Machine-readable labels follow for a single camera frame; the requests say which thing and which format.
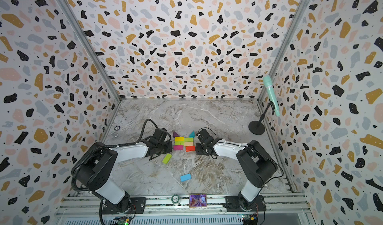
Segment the lime green block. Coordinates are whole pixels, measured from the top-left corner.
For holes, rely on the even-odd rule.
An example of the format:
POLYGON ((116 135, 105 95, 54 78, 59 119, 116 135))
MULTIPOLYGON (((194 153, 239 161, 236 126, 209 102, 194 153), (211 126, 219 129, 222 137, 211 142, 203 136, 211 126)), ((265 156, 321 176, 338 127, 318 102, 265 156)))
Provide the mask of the lime green block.
POLYGON ((184 141, 175 141, 174 145, 175 146, 178 146, 178 145, 184 146, 184 141))
POLYGON ((184 143, 194 143, 194 139, 193 138, 189 138, 189 137, 187 137, 187 138, 184 138, 184 143))
POLYGON ((164 164, 168 164, 169 161, 171 160, 171 158, 172 158, 172 154, 167 154, 167 155, 164 157, 164 159, 162 160, 162 162, 163 162, 164 164))

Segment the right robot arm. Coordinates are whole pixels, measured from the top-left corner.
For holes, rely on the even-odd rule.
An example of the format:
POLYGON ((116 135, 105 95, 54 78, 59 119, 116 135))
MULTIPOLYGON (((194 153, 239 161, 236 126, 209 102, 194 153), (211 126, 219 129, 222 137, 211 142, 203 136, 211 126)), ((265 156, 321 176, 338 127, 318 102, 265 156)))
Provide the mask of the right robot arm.
POLYGON ((236 160, 246 176, 245 185, 230 208, 240 208, 244 211, 253 209, 259 193, 279 168, 278 164, 256 140, 247 144, 229 142, 211 136, 205 128, 200 129, 196 136, 199 140, 195 145, 197 155, 236 160))

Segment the red block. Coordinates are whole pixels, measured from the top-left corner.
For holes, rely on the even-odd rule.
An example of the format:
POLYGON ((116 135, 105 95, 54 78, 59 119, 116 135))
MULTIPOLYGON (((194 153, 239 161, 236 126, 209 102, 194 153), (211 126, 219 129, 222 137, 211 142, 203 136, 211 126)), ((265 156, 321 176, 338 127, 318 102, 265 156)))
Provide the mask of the red block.
POLYGON ((195 146, 186 146, 185 149, 186 149, 186 152, 192 152, 192 151, 195 151, 195 146))

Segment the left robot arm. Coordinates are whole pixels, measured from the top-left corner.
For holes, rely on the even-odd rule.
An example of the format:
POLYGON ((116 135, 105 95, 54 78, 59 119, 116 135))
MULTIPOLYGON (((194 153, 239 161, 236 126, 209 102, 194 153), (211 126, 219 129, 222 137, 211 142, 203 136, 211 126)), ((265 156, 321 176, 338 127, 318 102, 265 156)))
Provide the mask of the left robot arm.
POLYGON ((136 158, 155 158, 172 151, 171 135, 165 129, 155 129, 153 135, 136 143, 105 145, 94 143, 74 165, 72 189, 89 191, 113 211, 123 213, 132 206, 130 195, 110 178, 114 166, 136 158))

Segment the magenta block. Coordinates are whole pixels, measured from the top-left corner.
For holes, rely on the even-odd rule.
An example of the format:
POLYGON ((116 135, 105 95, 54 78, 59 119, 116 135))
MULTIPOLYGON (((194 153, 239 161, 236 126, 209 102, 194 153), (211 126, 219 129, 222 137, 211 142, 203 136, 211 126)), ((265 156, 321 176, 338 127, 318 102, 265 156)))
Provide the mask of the magenta block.
POLYGON ((182 151, 184 149, 184 146, 183 145, 174 145, 173 149, 175 151, 182 151))

